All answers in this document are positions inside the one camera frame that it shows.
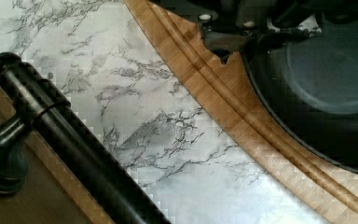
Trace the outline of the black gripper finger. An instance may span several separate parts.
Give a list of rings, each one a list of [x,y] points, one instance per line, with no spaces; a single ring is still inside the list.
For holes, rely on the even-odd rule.
[[[257,52],[310,38],[311,12],[303,8],[239,8],[198,15],[207,50],[226,63],[234,52],[251,60]]]

